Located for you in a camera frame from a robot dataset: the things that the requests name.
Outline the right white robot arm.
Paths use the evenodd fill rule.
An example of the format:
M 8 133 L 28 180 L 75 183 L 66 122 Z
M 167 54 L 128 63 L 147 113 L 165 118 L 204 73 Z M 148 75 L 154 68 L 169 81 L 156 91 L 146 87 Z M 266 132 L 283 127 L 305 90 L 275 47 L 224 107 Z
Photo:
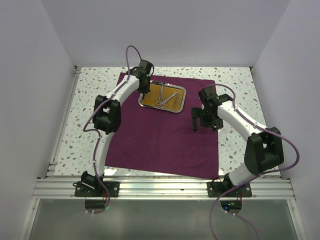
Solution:
M 256 122 L 242 111 L 228 94 L 218 95 L 212 86 L 198 92 L 201 107 L 191 109 L 192 129 L 198 126 L 217 131 L 223 128 L 224 122 L 231 125 L 245 140 L 244 163 L 224 175 L 222 181 L 208 184 L 208 194 L 217 196 L 225 193 L 235 196 L 246 181 L 271 170 L 284 162 L 283 144 L 278 128 L 268 128 Z

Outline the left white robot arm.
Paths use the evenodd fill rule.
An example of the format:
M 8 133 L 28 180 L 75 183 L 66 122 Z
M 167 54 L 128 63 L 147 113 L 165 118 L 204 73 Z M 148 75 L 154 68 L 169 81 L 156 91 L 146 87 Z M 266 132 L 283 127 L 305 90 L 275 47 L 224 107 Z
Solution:
M 123 79 L 108 95 L 95 98 L 93 113 L 84 124 L 83 131 L 96 132 L 98 135 L 92 153 L 92 169 L 84 171 L 76 189 L 86 197 L 110 196 L 103 181 L 105 160 L 114 133 L 120 128 L 121 105 L 134 92 L 146 95 L 150 92 L 154 65 L 141 59 L 139 65 L 128 68 Z

